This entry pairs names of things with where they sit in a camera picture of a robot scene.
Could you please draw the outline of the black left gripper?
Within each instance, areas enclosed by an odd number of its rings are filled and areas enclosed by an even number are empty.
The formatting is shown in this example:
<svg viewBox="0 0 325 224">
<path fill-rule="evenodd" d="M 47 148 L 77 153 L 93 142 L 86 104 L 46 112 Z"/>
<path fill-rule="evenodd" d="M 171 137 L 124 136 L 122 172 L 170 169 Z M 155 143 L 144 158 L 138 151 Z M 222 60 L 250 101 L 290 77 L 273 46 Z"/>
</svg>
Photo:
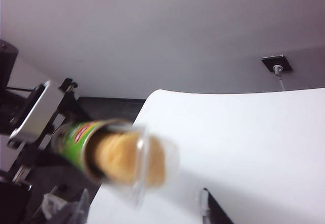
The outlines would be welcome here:
<svg viewBox="0 0 325 224">
<path fill-rule="evenodd" d="M 29 175 L 38 167 L 72 167 L 90 181 L 102 182 L 99 176 L 79 169 L 60 154 L 51 151 L 49 145 L 50 135 L 46 133 L 41 133 L 32 143 L 27 143 L 26 140 L 8 139 L 7 148 L 19 150 L 19 153 L 8 171 L 1 170 L 1 187 L 30 191 L 33 188 L 33 181 L 29 179 Z"/>
</svg>

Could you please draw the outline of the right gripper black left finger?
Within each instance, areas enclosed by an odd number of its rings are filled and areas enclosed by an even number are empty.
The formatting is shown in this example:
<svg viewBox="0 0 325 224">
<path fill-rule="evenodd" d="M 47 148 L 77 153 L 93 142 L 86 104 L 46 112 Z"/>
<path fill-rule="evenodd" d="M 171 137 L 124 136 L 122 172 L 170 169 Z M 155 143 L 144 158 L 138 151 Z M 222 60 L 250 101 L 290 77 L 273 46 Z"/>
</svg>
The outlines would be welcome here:
<svg viewBox="0 0 325 224">
<path fill-rule="evenodd" d="M 69 223 L 87 223 L 88 213 L 90 209 L 90 198 L 88 189 L 84 189 L 79 200 L 72 211 Z"/>
</svg>

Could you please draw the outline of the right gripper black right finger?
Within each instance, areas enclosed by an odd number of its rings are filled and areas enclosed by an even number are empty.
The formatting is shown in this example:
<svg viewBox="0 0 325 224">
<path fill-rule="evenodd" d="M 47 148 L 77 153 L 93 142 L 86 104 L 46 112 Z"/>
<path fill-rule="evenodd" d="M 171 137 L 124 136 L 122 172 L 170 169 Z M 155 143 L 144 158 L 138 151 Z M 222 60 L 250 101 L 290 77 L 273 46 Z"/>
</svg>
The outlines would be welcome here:
<svg viewBox="0 0 325 224">
<path fill-rule="evenodd" d="M 207 188 L 199 191 L 198 203 L 202 223 L 234 224 Z"/>
</svg>

